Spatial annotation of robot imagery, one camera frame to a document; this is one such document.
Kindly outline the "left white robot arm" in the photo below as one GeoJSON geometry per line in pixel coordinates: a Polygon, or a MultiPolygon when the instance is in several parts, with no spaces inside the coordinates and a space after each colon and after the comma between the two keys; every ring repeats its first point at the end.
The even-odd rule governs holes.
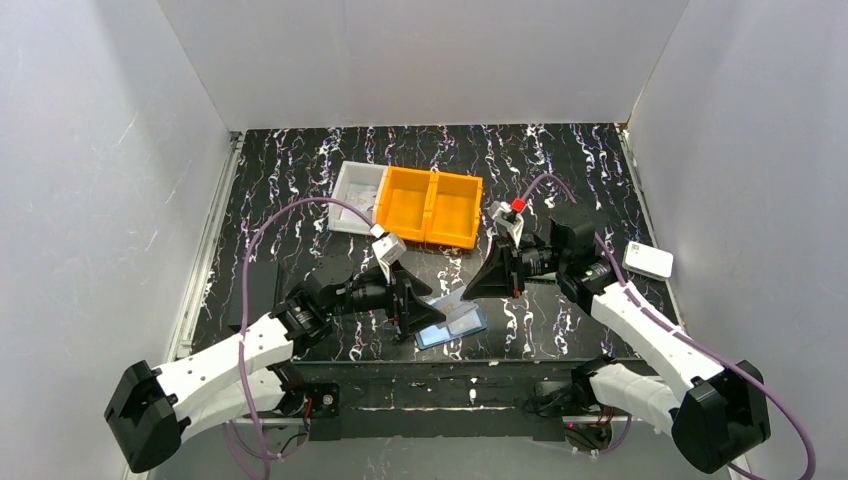
{"type": "Polygon", "coordinates": [[[130,471],[150,471],[200,432],[280,409],[299,389],[284,363],[332,334],[335,318],[381,310],[401,339],[443,322],[432,292],[399,262],[359,274],[320,265],[244,332],[176,361],[128,366],[104,419],[130,471]]]}

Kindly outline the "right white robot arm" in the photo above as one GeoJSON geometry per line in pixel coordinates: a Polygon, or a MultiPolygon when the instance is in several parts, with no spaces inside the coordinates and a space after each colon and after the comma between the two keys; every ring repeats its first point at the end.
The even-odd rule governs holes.
{"type": "Polygon", "coordinates": [[[552,273],[561,293],[633,347],[658,374],[637,374],[608,355],[571,372],[568,386],[549,399],[588,408],[613,407],[670,436],[697,470],[714,473],[771,436],[760,372],[749,362],[725,366],[649,305],[598,242],[589,220],[551,223],[550,237],[495,240],[466,287],[466,300],[517,298],[526,280],[552,273]]]}

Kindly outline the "blue card holder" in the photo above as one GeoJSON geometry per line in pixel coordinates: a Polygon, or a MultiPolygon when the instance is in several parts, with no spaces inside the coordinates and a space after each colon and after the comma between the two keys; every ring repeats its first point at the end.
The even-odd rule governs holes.
{"type": "MultiPolygon", "coordinates": [[[[465,293],[463,286],[447,295],[461,296],[465,293]]],[[[438,345],[476,334],[488,328],[481,307],[453,321],[443,321],[427,327],[415,335],[415,343],[419,350],[426,350],[438,345]]]]}

